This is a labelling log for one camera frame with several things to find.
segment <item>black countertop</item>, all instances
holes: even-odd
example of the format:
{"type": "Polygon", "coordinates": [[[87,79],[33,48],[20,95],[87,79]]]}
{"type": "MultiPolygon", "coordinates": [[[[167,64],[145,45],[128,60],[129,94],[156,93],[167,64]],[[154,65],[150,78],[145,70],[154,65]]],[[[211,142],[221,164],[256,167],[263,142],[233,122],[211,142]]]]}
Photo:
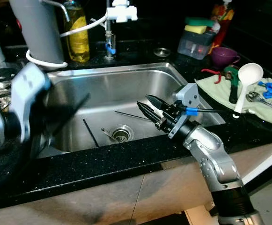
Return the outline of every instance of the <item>black countertop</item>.
{"type": "MultiPolygon", "coordinates": [[[[172,53],[163,59],[154,56],[153,46],[146,43],[122,46],[119,45],[118,57],[113,61],[106,61],[104,52],[94,51],[95,57],[86,64],[70,63],[66,69],[168,62],[188,82],[210,76],[200,72],[210,68],[208,57],[195,60],[172,53]]],[[[239,66],[245,63],[242,59],[239,66]]],[[[272,77],[264,71],[264,77],[272,77]]],[[[213,108],[225,108],[204,91],[199,93],[213,108]]],[[[221,116],[226,124],[208,129],[223,140],[228,153],[272,143],[272,124],[255,115],[244,115],[239,120],[230,114],[221,116]]],[[[151,173],[162,170],[162,162],[191,156],[181,143],[166,135],[41,159],[29,159],[29,147],[30,143],[18,145],[11,140],[0,153],[0,208],[151,173]]]]}

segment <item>purple bowl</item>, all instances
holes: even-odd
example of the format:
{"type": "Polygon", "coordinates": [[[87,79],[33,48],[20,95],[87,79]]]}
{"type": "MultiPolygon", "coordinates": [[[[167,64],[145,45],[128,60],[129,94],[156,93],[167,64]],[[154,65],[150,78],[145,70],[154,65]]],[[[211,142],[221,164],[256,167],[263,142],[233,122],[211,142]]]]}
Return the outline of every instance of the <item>purple bowl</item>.
{"type": "Polygon", "coordinates": [[[225,47],[213,48],[211,58],[216,69],[223,69],[240,60],[240,56],[236,51],[225,47]]]}

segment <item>green cloth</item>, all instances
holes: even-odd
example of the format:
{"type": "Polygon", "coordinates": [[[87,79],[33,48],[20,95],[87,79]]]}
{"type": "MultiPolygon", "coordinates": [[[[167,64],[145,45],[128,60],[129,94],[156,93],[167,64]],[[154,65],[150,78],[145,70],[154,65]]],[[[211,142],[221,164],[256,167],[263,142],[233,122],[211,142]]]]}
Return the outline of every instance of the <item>green cloth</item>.
{"type": "MultiPolygon", "coordinates": [[[[202,80],[196,80],[197,85],[204,90],[209,96],[215,99],[220,104],[230,108],[235,109],[235,104],[229,102],[230,95],[230,81],[227,81],[222,78],[219,84],[214,84],[215,81],[218,80],[218,75],[214,75],[202,80]]],[[[267,83],[271,82],[271,78],[262,78],[262,82],[267,83]]],[[[242,89],[242,84],[239,81],[238,85],[238,96],[240,96],[240,92],[242,89]]],[[[263,96],[263,92],[266,91],[266,87],[259,86],[257,83],[248,87],[247,93],[249,91],[255,91],[263,96]]],[[[266,99],[266,101],[272,103],[272,98],[266,99]]],[[[242,109],[242,113],[254,113],[262,120],[265,120],[269,123],[272,123],[272,108],[260,102],[249,102],[247,99],[244,101],[244,106],[242,109]]]]}

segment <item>white ladle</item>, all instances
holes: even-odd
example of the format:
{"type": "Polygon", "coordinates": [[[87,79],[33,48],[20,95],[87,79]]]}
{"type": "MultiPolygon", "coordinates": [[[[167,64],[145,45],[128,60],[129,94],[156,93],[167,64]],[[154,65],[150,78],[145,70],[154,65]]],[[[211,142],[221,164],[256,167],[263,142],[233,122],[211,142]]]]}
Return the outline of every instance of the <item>white ladle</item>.
{"type": "MultiPolygon", "coordinates": [[[[260,81],[263,77],[263,74],[264,74],[263,68],[259,64],[256,64],[256,63],[245,64],[239,69],[238,77],[242,83],[242,90],[238,98],[238,101],[235,105],[235,110],[234,110],[235,112],[241,113],[248,86],[260,81]]],[[[239,118],[239,116],[234,114],[233,114],[233,117],[236,119],[239,118]]]]}

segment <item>blue valve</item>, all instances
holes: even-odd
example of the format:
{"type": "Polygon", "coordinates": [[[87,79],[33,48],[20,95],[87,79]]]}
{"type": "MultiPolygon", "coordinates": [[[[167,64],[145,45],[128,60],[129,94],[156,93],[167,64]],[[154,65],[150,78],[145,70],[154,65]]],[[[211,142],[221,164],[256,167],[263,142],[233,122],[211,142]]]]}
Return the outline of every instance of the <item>blue valve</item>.
{"type": "Polygon", "coordinates": [[[112,55],[114,55],[116,53],[116,49],[112,49],[110,47],[110,44],[106,44],[106,49],[108,50],[109,53],[111,53],[112,55]]]}
{"type": "Polygon", "coordinates": [[[187,116],[198,116],[198,108],[186,107],[187,116]]]}
{"type": "Polygon", "coordinates": [[[264,83],[262,81],[260,81],[258,83],[259,86],[263,86],[266,87],[267,91],[265,91],[263,93],[264,98],[268,99],[268,98],[272,98],[272,83],[268,82],[268,83],[264,83]]]}

